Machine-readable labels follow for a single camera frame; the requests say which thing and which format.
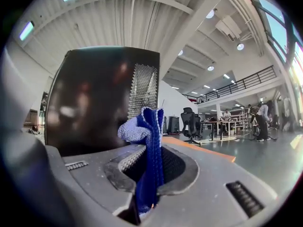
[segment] black office chair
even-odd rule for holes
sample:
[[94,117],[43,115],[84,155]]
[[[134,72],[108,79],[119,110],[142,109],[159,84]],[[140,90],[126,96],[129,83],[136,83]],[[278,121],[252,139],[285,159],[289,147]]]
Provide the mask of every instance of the black office chair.
[[201,118],[199,117],[198,114],[195,114],[195,125],[196,125],[196,129],[198,131],[198,135],[200,136],[200,132],[203,132],[203,129],[201,128]]
[[184,142],[188,142],[189,144],[195,143],[201,145],[201,143],[193,140],[193,138],[198,135],[198,131],[196,129],[196,124],[195,124],[195,113],[193,112],[193,110],[189,107],[183,108],[181,119],[183,122],[182,133],[185,136],[189,137],[189,140],[184,140]]

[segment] blue cloth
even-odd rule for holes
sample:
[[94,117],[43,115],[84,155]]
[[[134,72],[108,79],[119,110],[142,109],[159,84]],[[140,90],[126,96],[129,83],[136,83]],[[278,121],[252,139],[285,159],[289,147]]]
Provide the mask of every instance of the blue cloth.
[[163,119],[163,109],[144,107],[141,114],[121,125],[118,130],[118,136],[123,140],[146,145],[146,171],[136,187],[139,213],[145,213],[157,204],[157,188],[164,184],[161,156]]

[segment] railing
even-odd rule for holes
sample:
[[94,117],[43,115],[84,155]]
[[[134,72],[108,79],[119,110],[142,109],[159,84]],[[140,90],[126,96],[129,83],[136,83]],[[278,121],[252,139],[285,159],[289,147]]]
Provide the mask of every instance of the railing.
[[220,98],[222,96],[226,96],[235,92],[245,90],[247,88],[253,87],[255,85],[269,81],[274,78],[276,78],[276,73],[272,65],[242,80],[236,81],[235,83],[231,83],[227,86],[219,88],[216,91],[207,93],[204,96],[200,96],[200,97],[194,97],[190,95],[184,95],[184,96],[195,104],[201,104],[204,102],[208,102]]

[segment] table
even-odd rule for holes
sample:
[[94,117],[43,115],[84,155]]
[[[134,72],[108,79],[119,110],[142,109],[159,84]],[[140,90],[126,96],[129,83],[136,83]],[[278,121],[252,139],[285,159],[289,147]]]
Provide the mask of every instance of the table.
[[235,124],[235,129],[237,128],[237,121],[224,121],[223,123],[228,123],[228,136],[231,135],[231,123],[234,123]]
[[227,123],[229,121],[212,121],[212,122],[208,122],[212,124],[212,141],[214,140],[214,124],[217,124],[217,134],[219,132],[219,123],[221,124],[221,133],[220,133],[220,140],[222,140],[222,124],[223,123]]

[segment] perforated metal panel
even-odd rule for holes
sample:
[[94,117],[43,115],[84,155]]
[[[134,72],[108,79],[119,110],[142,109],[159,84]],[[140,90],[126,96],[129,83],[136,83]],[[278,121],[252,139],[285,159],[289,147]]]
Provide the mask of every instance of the perforated metal panel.
[[144,64],[135,64],[128,105],[128,119],[137,116],[142,107],[157,108],[158,70]]

